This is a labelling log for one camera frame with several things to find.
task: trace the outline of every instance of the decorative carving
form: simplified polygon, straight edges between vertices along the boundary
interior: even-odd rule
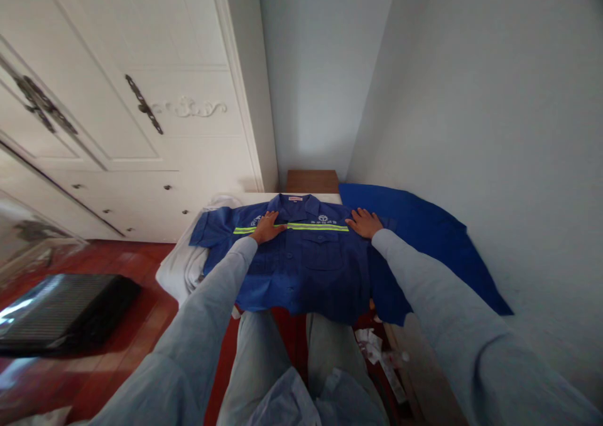
[[[216,102],[215,104],[212,104],[209,101],[204,101],[202,106],[198,106],[194,99],[191,99],[188,96],[183,96],[176,104],[170,101],[163,101],[161,104],[157,102],[151,104],[151,110],[156,114],[167,111],[179,118],[187,118],[192,116],[207,118],[213,115],[216,111],[225,113],[227,109],[226,104],[223,102]]]

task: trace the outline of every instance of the shirt pocket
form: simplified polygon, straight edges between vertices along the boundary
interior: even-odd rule
[[[251,260],[248,274],[272,275],[278,265],[278,243],[275,239],[263,243]]]
[[[336,270],[343,266],[339,235],[336,232],[303,231],[301,263],[313,270]]]

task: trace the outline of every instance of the shirt sleeve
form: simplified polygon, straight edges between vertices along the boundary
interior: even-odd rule
[[[375,233],[471,425],[600,425],[603,415],[444,264]]]
[[[229,207],[221,207],[204,212],[190,236],[189,245],[211,248],[228,238],[236,223],[237,212]]]
[[[238,240],[90,425],[203,424],[232,306],[258,249]]]

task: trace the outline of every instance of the printed logo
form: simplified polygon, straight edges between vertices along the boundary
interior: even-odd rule
[[[249,226],[257,226],[258,222],[262,219],[262,216],[257,216],[255,219],[251,221],[251,225]]]
[[[327,224],[336,224],[337,221],[330,221],[327,216],[325,216],[324,214],[320,214],[318,216],[318,221],[311,221],[310,223],[327,225]]]

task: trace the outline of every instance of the black case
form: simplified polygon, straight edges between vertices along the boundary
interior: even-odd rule
[[[50,275],[0,312],[0,356],[95,349],[140,291],[139,285],[121,275]]]

